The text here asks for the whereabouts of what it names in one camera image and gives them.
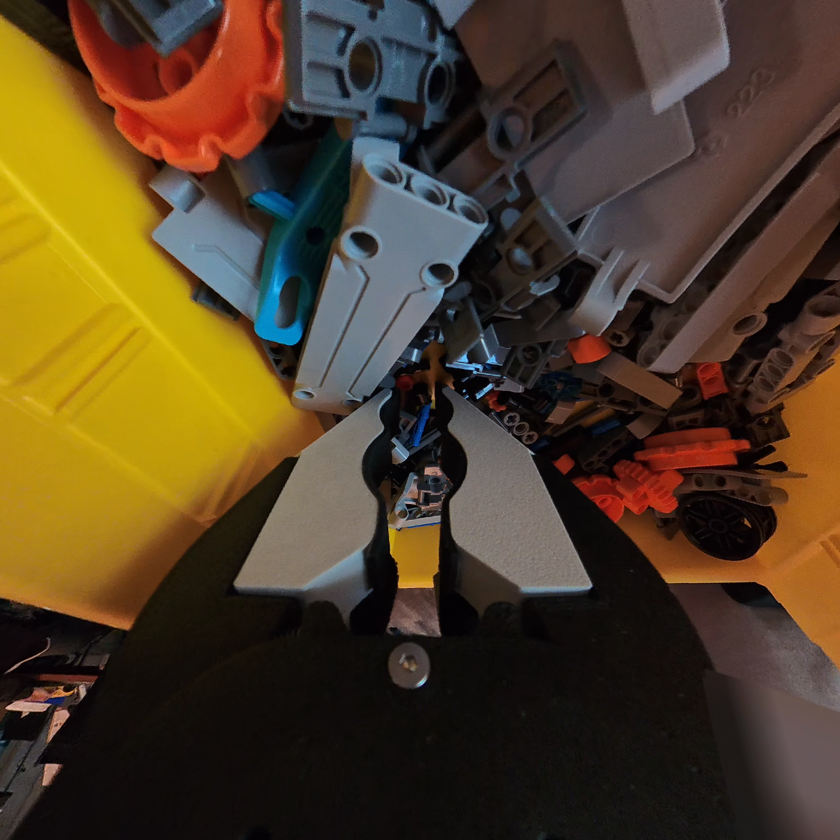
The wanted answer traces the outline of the long light grey panel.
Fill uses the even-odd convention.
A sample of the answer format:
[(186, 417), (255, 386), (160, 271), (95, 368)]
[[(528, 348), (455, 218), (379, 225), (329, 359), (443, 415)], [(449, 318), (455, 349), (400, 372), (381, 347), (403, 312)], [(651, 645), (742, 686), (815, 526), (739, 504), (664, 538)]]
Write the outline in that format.
[(348, 414), (372, 395), (455, 283), (488, 221), (473, 197), (367, 154), (322, 276), (293, 405)]

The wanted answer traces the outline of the large orange wheel hub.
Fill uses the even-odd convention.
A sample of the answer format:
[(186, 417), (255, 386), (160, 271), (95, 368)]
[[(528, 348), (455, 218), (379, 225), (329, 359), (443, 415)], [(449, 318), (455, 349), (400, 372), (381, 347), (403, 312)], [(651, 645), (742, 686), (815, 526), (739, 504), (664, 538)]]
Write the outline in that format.
[(265, 137), (285, 99), (282, 4), (229, 1), (212, 26), (168, 58), (111, 40), (82, 1), (69, 1), (81, 57), (131, 144), (189, 172), (241, 159)]

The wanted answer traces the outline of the teal brick separator tool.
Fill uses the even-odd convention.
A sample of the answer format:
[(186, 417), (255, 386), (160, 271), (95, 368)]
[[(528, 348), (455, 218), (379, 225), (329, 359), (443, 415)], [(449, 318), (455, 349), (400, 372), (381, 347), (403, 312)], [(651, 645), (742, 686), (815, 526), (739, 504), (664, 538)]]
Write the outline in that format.
[(305, 333), (329, 250), (350, 196), (351, 143), (329, 128), (291, 198), (276, 191), (249, 201), (276, 220), (263, 258), (255, 331), (294, 345)]

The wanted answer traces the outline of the black spoked wheel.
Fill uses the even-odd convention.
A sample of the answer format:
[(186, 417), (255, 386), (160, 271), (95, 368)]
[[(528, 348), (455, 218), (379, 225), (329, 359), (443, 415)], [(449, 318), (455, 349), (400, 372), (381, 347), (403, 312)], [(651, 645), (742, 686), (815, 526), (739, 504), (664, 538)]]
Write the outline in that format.
[(717, 492), (694, 492), (680, 498), (679, 528), (703, 553), (725, 561), (753, 557), (773, 537), (774, 509)]

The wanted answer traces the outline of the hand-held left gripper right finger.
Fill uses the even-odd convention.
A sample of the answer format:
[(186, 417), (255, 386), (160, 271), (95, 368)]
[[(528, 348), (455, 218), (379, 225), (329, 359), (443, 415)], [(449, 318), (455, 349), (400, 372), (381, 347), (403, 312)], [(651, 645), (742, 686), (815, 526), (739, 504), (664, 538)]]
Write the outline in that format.
[(588, 592), (590, 576), (532, 454), (450, 387), (438, 388), (438, 420), (453, 485), (440, 532), (441, 618)]

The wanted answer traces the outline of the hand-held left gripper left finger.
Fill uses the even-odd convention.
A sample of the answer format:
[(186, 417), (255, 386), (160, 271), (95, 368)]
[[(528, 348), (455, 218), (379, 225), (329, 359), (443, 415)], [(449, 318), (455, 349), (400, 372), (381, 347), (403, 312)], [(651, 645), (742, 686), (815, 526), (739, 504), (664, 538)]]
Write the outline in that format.
[(380, 391), (305, 448), (234, 588), (335, 604), (351, 625), (386, 625), (398, 573), (383, 481), (392, 471), (400, 397)]

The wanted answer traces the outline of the yellow bin with cable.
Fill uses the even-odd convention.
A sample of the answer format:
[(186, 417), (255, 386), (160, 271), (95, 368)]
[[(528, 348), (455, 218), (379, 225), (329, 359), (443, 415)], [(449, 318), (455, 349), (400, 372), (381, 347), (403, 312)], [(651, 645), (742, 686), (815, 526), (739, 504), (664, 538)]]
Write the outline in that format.
[[(61, 2), (67, 12), (68, 2)], [(291, 401), (299, 350), (263, 343), (254, 322), (153, 238), (172, 210), (152, 186), (164, 163), (138, 151), (100, 99), (72, 34), (70, 62), (2, 9), (2, 595), (130, 627), (193, 540), (287, 455), (396, 385), (396, 475), (385, 480), (400, 571), (425, 560), (452, 482), (441, 466), (438, 388), (387, 374), (341, 419)], [(801, 435), (830, 443), (838, 470), (835, 363), (780, 409), (788, 437), (764, 464), (810, 477)], [(668, 582), (756, 584), (838, 663), (838, 513), (820, 506), (794, 536), (782, 513), (770, 567), (724, 562), (660, 570)], [(625, 530), (642, 548), (645, 521)]]

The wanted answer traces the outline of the pile of building pieces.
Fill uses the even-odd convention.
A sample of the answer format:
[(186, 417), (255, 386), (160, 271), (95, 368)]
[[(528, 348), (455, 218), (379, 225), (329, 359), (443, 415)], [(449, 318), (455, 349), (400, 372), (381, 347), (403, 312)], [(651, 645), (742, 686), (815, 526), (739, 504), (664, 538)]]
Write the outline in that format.
[[(139, 2), (85, 3), (163, 58), (225, 4), (179, 2), (142, 35)], [(791, 445), (810, 477), (761, 462), (838, 352), (838, 282), (806, 270), (838, 226), (838, 2), (281, 4), (279, 117), (213, 171), (157, 159), (156, 242), (201, 280), (186, 254), (230, 271), (236, 289), (209, 285), (255, 327), (276, 219), (249, 199), (291, 198), (334, 127), (350, 195), (378, 153), (489, 219), (387, 375), (478, 396), (602, 513), (646, 522), (661, 571), (725, 562), (680, 530), (690, 493), (787, 508), (783, 537), (838, 513), (813, 427)], [(301, 340), (273, 341), (299, 350), (293, 387), (320, 286)]]

